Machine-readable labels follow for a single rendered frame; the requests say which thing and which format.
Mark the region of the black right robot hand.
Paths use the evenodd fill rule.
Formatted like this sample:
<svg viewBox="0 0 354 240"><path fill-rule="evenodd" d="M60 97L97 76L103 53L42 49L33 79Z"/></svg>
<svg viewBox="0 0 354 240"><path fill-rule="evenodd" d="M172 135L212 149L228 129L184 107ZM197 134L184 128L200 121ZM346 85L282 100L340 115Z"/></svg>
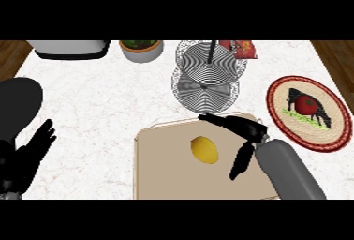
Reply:
<svg viewBox="0 0 354 240"><path fill-rule="evenodd" d="M266 135L266 127L256 121L232 115L221 117L204 113L197 116L197 119L222 127L246 140L237 150L231 165L229 179L234 180L237 175L247 170L254 151L253 144L262 142L262 138Z"/></svg>

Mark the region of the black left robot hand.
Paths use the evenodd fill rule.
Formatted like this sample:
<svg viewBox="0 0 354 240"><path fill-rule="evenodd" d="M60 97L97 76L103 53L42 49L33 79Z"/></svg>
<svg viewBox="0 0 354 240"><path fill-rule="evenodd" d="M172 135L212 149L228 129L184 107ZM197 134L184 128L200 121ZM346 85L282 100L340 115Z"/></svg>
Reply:
<svg viewBox="0 0 354 240"><path fill-rule="evenodd" d="M55 140L52 120L46 119L29 142L14 146L17 134L36 116L42 102L39 83L29 78L0 82L0 194L26 192L39 161Z"/></svg>

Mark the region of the yellow lemon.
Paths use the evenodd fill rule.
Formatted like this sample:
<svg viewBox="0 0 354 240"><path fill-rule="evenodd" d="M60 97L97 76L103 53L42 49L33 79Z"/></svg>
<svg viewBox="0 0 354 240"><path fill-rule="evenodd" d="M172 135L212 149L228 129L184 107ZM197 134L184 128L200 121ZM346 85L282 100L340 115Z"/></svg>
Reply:
<svg viewBox="0 0 354 240"><path fill-rule="evenodd" d="M218 161L216 148L206 137L198 136L190 141L190 151L200 162L213 164Z"/></svg>

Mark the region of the beige tray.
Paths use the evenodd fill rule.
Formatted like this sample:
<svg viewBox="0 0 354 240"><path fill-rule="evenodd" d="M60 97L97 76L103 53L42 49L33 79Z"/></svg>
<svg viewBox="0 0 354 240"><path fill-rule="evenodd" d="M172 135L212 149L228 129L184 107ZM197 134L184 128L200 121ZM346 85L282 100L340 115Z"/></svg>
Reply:
<svg viewBox="0 0 354 240"><path fill-rule="evenodd" d="M195 159L190 141L207 138L218 161ZM247 170L229 178L238 147L246 140L222 127L200 121L166 122L139 130L135 136L134 197L145 199L272 199L275 189L252 159Z"/></svg>

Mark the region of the red tomato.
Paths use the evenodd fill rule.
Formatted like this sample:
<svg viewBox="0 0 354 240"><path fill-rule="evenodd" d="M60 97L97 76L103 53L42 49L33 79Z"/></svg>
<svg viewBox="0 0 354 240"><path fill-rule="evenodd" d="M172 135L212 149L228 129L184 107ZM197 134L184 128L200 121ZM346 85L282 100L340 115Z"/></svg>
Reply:
<svg viewBox="0 0 354 240"><path fill-rule="evenodd" d="M294 101L294 111L300 115L313 115L318 111L318 104L308 96L299 96Z"/></svg>

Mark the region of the round woven red-rimmed placemat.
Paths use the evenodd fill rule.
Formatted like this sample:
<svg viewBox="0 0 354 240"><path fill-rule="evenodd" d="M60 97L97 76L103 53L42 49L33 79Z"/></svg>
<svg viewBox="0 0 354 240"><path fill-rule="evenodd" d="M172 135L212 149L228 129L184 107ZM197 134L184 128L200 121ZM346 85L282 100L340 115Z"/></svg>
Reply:
<svg viewBox="0 0 354 240"><path fill-rule="evenodd" d="M290 89L318 101L324 115L300 115L296 112ZM349 112L321 83L300 76L280 77L268 87L265 102L278 130L297 145L316 152L334 152L347 145L352 136Z"/></svg>

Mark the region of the pale grey appliance black base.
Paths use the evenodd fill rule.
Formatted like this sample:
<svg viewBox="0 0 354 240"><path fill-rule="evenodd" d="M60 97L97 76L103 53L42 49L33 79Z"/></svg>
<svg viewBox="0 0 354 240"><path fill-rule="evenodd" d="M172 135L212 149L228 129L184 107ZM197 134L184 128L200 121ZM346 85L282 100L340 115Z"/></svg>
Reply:
<svg viewBox="0 0 354 240"><path fill-rule="evenodd" d="M41 59L91 60L105 53L108 40L29 40L27 43Z"/></svg>

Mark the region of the red snack bag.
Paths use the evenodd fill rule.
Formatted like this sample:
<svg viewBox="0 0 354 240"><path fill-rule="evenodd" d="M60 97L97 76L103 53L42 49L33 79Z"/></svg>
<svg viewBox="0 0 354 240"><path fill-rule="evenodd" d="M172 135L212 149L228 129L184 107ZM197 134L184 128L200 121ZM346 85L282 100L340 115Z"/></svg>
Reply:
<svg viewBox="0 0 354 240"><path fill-rule="evenodd" d="M219 40L218 44L235 59L256 59L254 45L249 40Z"/></svg>

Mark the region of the potted plant in white pot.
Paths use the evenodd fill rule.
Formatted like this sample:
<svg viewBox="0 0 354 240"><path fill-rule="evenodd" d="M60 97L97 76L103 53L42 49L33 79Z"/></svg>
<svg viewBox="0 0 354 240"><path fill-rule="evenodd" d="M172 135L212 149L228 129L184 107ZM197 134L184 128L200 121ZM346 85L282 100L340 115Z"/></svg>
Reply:
<svg viewBox="0 0 354 240"><path fill-rule="evenodd" d="M120 40L120 51L132 63L147 63L162 54L163 42L160 40Z"/></svg>

